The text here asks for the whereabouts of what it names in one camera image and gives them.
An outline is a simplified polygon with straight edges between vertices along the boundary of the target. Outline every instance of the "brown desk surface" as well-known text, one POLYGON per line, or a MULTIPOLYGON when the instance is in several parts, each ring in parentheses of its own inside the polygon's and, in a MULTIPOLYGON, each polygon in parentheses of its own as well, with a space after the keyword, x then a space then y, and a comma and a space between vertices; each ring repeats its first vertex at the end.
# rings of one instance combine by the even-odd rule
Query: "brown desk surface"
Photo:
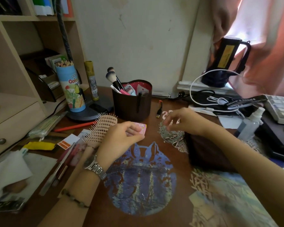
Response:
MULTIPOLYGON (((100 92, 105 93, 112 97, 111 89, 100 87, 100 92)), ((158 98, 153 98, 151 103, 151 113, 149 117, 142 123, 147 124, 147 130, 145 139, 139 142, 139 145, 149 146, 152 142, 158 144, 159 150, 170 160, 173 168, 171 169, 177 176, 176 188, 170 202, 166 207, 156 214, 148 216, 135 216, 129 215, 116 208, 108 196, 108 189, 101 182, 93 198, 91 209, 87 213, 84 226, 189 226, 192 221, 193 205, 188 197, 195 191, 191 187, 191 171, 192 167, 188 161, 188 155, 186 153, 179 152, 169 143, 164 143, 159 131, 159 123, 162 121, 162 117, 157 119, 156 112, 158 110, 158 98)), ((187 107, 187 103, 182 100, 163 100, 163 111, 176 110, 182 107, 187 107)), ((206 116, 210 120, 219 123, 216 117, 206 116)), ((70 121, 64 117, 57 127, 72 126, 76 123, 70 121)), ((82 127, 76 129, 75 135, 78 135, 82 129, 88 129, 89 127, 82 127)), ((58 158, 63 149, 60 148, 56 153, 34 153, 43 154, 49 157, 58 158)), ((49 175, 51 175, 56 168, 52 169, 49 175)), ((0 227, 2 226, 37 226, 42 218, 50 211, 54 204, 58 201, 58 194, 62 187, 66 183, 68 177, 71 175, 72 170, 68 170, 63 180, 55 188, 51 187, 44 197, 38 195, 40 189, 48 179, 38 187, 32 197, 26 204, 26 208, 19 214, 0 213, 0 227)))

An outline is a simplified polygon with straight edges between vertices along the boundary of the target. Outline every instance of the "white keyboard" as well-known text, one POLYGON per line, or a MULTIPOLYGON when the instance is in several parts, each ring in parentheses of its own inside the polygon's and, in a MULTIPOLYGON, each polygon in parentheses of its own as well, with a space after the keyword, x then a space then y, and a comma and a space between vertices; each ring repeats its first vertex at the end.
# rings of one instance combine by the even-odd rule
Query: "white keyboard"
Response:
POLYGON ((284 97, 266 95, 268 101, 265 102, 266 109, 270 112, 277 123, 284 124, 284 97))

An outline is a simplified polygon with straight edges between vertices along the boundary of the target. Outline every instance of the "drawer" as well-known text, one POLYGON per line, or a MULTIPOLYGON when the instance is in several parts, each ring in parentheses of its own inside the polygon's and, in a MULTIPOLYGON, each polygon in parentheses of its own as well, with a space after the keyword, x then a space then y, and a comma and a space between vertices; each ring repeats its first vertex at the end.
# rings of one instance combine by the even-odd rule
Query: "drawer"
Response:
POLYGON ((22 139, 31 129, 44 120, 45 117, 39 103, 34 103, 0 123, 0 139, 6 139, 6 143, 0 145, 0 153, 22 139))

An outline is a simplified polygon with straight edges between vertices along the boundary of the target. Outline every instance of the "drawer knob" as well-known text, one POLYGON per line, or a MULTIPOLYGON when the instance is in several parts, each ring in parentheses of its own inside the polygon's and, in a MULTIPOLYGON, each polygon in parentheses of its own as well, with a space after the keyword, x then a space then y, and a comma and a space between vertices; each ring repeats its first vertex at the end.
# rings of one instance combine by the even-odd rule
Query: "drawer knob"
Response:
POLYGON ((6 143, 6 139, 0 139, 0 145, 3 145, 6 143))

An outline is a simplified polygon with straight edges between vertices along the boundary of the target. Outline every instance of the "pink card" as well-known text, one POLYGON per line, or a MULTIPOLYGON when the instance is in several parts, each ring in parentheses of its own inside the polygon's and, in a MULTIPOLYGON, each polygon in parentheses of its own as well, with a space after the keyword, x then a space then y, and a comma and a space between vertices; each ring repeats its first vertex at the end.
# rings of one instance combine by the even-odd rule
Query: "pink card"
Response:
MULTIPOLYGON (((143 123, 138 123, 138 122, 134 122, 134 124, 138 125, 141 127, 141 131, 139 132, 140 134, 144 135, 145 134, 145 131, 146 131, 146 127, 147 125, 146 124, 143 124, 143 123)), ((133 136, 132 134, 126 132, 127 136, 133 136)))

